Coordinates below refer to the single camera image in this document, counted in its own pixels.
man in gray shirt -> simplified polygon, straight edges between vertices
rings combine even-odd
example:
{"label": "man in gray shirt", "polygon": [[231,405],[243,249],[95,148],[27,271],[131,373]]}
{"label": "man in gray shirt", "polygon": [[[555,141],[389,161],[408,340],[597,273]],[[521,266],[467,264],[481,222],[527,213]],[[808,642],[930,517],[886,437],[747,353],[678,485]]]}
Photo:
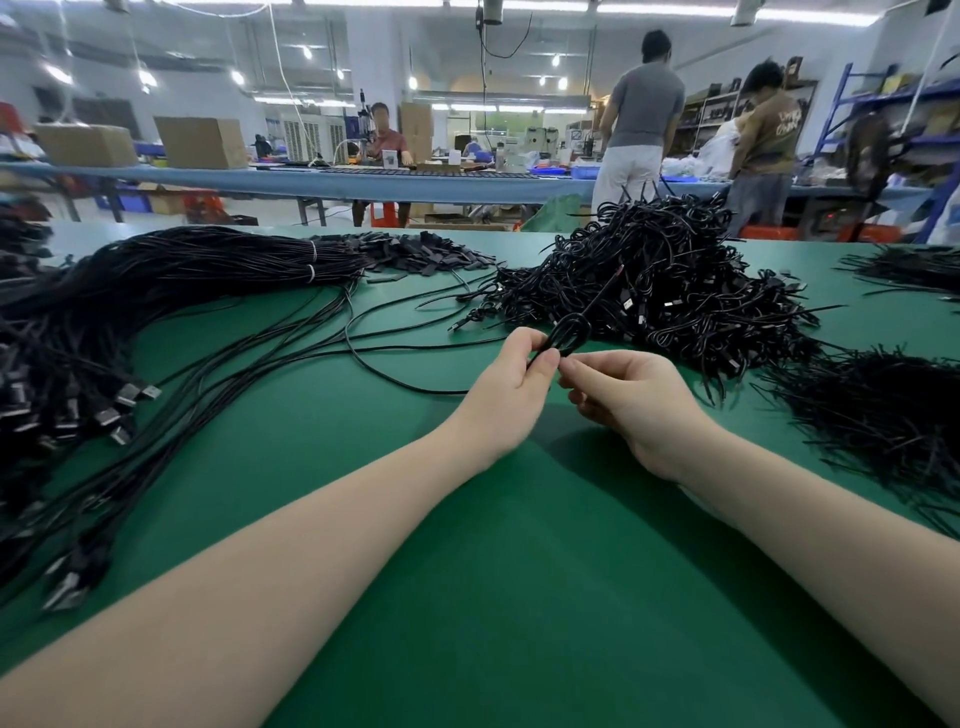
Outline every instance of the man in gray shirt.
{"label": "man in gray shirt", "polygon": [[663,31],[648,33],[643,65],[627,71],[613,87],[600,120],[604,157],[593,186],[594,215],[602,203],[654,194],[684,110],[684,82],[667,65],[671,48]]}

right hand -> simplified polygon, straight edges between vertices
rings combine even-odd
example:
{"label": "right hand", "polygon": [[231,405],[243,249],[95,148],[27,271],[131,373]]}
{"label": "right hand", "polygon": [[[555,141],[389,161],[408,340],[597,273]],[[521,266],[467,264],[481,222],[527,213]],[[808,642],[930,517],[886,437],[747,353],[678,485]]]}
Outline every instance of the right hand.
{"label": "right hand", "polygon": [[682,479],[697,442],[720,430],[677,368],[648,352],[575,353],[560,362],[560,386],[588,420],[617,432],[648,471]]}

left hand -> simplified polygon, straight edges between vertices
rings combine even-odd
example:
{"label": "left hand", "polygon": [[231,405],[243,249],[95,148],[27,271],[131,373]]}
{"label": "left hand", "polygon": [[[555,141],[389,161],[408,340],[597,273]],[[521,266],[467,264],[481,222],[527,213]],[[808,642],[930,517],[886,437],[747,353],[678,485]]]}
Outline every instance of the left hand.
{"label": "left hand", "polygon": [[526,439],[543,410],[560,364],[560,352],[550,349],[540,354],[530,369],[527,361],[544,341],[546,334],[540,331],[515,329],[503,342],[497,358],[441,425],[455,432],[458,442],[479,448],[488,466]]}

red shirt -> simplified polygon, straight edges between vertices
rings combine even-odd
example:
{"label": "red shirt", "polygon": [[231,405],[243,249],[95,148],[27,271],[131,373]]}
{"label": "red shirt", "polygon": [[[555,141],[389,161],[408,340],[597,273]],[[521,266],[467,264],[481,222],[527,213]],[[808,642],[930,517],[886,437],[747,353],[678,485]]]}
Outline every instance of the red shirt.
{"label": "red shirt", "polygon": [[403,134],[400,132],[388,129],[385,133],[378,133],[373,138],[373,144],[370,146],[370,155],[372,157],[379,157],[380,152],[384,149],[390,149],[395,152],[406,152],[407,140],[403,138]]}

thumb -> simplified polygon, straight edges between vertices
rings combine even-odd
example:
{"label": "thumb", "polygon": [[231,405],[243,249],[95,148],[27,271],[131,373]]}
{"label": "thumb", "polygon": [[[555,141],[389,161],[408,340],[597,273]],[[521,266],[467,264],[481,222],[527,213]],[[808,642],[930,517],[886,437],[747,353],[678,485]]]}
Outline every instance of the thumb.
{"label": "thumb", "polygon": [[582,361],[569,357],[561,359],[560,371],[574,387],[608,409],[616,400],[618,385],[621,383],[619,379],[607,376]]}
{"label": "thumb", "polygon": [[548,349],[539,354],[523,377],[523,389],[529,389],[540,399],[546,399],[546,391],[550,388],[558,364],[560,352],[556,349]]}

